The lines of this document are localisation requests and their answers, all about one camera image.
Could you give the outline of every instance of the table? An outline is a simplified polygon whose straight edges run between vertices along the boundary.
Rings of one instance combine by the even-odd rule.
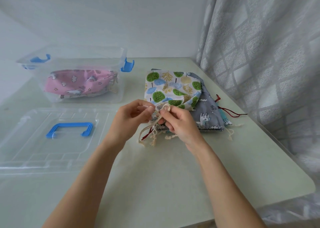
[[[136,58],[125,74],[121,103],[59,104],[59,107],[117,109],[144,96],[146,71],[159,68],[194,72],[202,77],[220,105],[242,110],[189,58]],[[52,107],[34,80],[0,106],[0,140],[27,111]],[[310,194],[312,179],[249,117],[232,119],[233,141],[227,131],[204,133],[241,191],[255,207]],[[136,143],[138,132],[117,157],[103,195],[96,227],[182,227],[214,219],[210,200],[194,157],[178,138],[158,137],[155,147]],[[77,173],[0,177],[0,226],[40,227]]]

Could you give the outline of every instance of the blue latch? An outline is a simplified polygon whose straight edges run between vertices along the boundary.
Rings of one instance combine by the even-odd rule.
[[[134,60],[132,62],[127,62],[127,58],[125,58],[124,66],[121,68],[121,72],[129,73],[132,71],[134,67]]]
[[[47,138],[53,138],[55,136],[55,131],[57,128],[60,127],[65,127],[65,128],[70,128],[70,127],[86,127],[88,126],[87,130],[84,131],[81,136],[86,137],[89,136],[91,133],[91,130],[93,128],[93,124],[91,122],[65,122],[65,123],[58,123],[52,127],[52,129],[47,133],[46,137]]]
[[[39,57],[34,57],[30,59],[30,62],[46,62],[51,59],[50,54],[46,54],[47,59],[40,59]]]

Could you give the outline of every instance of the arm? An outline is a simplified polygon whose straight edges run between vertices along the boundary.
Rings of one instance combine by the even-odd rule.
[[[174,106],[171,112],[162,110],[160,113],[166,120],[166,126],[178,135],[198,161],[218,228],[266,228],[200,134],[191,114]]]
[[[143,100],[136,100],[118,110],[106,137],[42,228],[94,226],[115,158],[138,126],[149,121],[154,110],[151,103]]]

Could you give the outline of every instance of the clear plastic container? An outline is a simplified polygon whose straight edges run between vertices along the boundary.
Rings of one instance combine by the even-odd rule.
[[[0,143],[0,175],[79,171],[102,141],[115,111],[96,108],[39,108],[24,115]],[[58,127],[56,124],[91,123]]]
[[[134,62],[127,50],[109,46],[50,45],[17,61],[28,69],[51,102],[108,102],[122,100],[122,72]]]

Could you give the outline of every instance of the person's right hand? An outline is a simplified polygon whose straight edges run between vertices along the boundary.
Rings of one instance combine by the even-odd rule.
[[[186,144],[187,148],[192,154],[195,153],[195,147],[202,143],[202,137],[196,122],[193,120],[189,111],[179,107],[170,106],[170,112],[161,110],[161,116],[166,120],[165,125],[169,128],[170,132],[175,133]]]

